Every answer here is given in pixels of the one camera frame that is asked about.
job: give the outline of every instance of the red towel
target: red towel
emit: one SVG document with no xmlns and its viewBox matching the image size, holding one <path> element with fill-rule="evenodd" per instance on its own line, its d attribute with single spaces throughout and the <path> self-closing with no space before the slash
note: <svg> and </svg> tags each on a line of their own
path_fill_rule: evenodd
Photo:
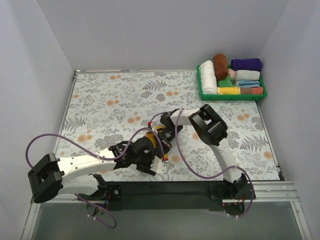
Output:
<svg viewBox="0 0 320 240">
<path fill-rule="evenodd" d="M 213 57 L 213 66 L 214 66 L 214 75 L 218 79 L 218 81 L 225 80 L 228 75 L 228 62 L 227 62 L 227 57 L 222 54 L 218 53 L 214 55 Z"/>
<path fill-rule="evenodd" d="M 239 87 L 240 95 L 262 95 L 264 89 L 262 86 L 259 87 Z"/>
</svg>

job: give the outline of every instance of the green tray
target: green tray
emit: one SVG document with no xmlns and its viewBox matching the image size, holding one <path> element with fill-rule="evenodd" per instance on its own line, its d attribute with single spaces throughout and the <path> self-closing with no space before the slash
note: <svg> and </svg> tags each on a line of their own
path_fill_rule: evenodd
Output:
<svg viewBox="0 0 320 240">
<path fill-rule="evenodd" d="M 201 75 L 199 70 L 200 65 L 196 67 L 196 71 L 198 73 L 198 82 L 199 82 L 199 92 L 201 100 L 203 101 L 259 101 L 267 96 L 267 91 L 264 85 L 264 81 L 262 80 L 262 76 L 260 74 L 260 85 L 263 88 L 263 94 L 262 95 L 256 95 L 256 94 L 244 94 L 244 95 L 218 95 L 218 94 L 211 94 L 206 95 L 202 92 L 202 84 L 201 84 Z"/>
</svg>

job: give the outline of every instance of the folded cloth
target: folded cloth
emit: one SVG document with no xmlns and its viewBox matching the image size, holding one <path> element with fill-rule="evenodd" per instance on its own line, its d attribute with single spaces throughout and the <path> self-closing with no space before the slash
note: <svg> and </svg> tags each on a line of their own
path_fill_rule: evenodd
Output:
<svg viewBox="0 0 320 240">
<path fill-rule="evenodd" d="M 228 71 L 229 71 L 231 81 L 234 81 L 236 78 L 236 71 L 231 68 L 228 68 Z"/>
<path fill-rule="evenodd" d="M 262 63 L 259 58 L 233 59 L 231 60 L 231 68 L 236 71 L 250 70 L 261 72 Z"/>
<path fill-rule="evenodd" d="M 259 71 L 250 71 L 250 70 L 238 70 L 235 72 L 234 80 L 258 80 L 260 77 Z"/>
<path fill-rule="evenodd" d="M 237 82 L 237 85 L 240 87 L 241 85 L 259 85 L 260 86 L 260 82 L 258 80 L 256 81 L 253 81 L 253 80 L 250 80 L 250 81 L 246 81 L 246 80 L 240 80 Z"/>
<path fill-rule="evenodd" d="M 262 86 L 259 86 L 259 87 L 239 87 L 239 90 L 240 90 L 240 95 L 262 95 L 262 94 L 264 94 L 264 89 L 262 88 Z"/>
<path fill-rule="evenodd" d="M 214 74 L 218 81 L 225 80 L 229 75 L 227 57 L 218 53 L 213 57 Z"/>
<path fill-rule="evenodd" d="M 200 77 L 202 93 L 205 95 L 218 94 L 217 79 L 214 71 L 214 64 L 208 60 L 200 65 Z"/>
<path fill-rule="evenodd" d="M 218 87 L 218 94 L 219 95 L 239 95 L 240 91 L 239 88 L 234 87 Z"/>
<path fill-rule="evenodd" d="M 230 80 L 230 76 L 228 75 L 225 80 L 218 81 L 218 87 L 219 88 L 229 88 L 234 87 Z"/>
<path fill-rule="evenodd" d="M 247 85 L 236 85 L 239 88 L 258 88 L 260 87 L 260 84 L 247 84 Z"/>
</svg>

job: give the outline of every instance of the floral tablecloth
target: floral tablecloth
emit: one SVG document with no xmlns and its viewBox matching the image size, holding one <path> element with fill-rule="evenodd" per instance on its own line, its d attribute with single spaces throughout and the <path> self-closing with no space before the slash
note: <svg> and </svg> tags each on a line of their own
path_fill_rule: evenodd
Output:
<svg viewBox="0 0 320 240">
<path fill-rule="evenodd" d="M 91 151 L 128 140 L 159 112 L 177 108 L 196 109 L 210 104 L 228 125 L 228 141 L 238 165 L 253 180 L 278 180 L 276 165 L 254 101 L 201 101 L 197 73 L 119 72 L 79 74 L 63 125 L 62 135 Z M 153 124 L 159 124 L 157 117 Z M 212 150 L 192 126 L 179 134 L 183 154 L 192 168 L 204 176 L 221 171 Z M 75 146 L 59 141 L 57 157 L 79 156 Z M 175 141 L 169 152 L 166 174 L 149 174 L 135 165 L 99 172 L 106 181 L 199 181 L 182 161 Z"/>
</svg>

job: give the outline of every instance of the white enclosure wall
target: white enclosure wall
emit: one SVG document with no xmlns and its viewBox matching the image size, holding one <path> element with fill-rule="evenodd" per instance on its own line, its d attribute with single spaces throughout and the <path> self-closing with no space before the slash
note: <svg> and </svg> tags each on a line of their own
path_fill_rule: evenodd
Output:
<svg viewBox="0 0 320 240">
<path fill-rule="evenodd" d="M 319 1 L 290 0 L 260 55 L 268 89 L 262 114 L 314 239 L 320 239 L 319 23 Z"/>
<path fill-rule="evenodd" d="M 38 0 L 76 70 L 195 69 L 257 57 L 289 0 Z"/>
<path fill-rule="evenodd" d="M 0 32 L 0 238 L 17 240 L 32 196 L 25 149 L 34 136 L 58 131 L 73 70 L 36 0 L 1 0 Z M 33 146 L 33 163 L 53 142 Z"/>
</svg>

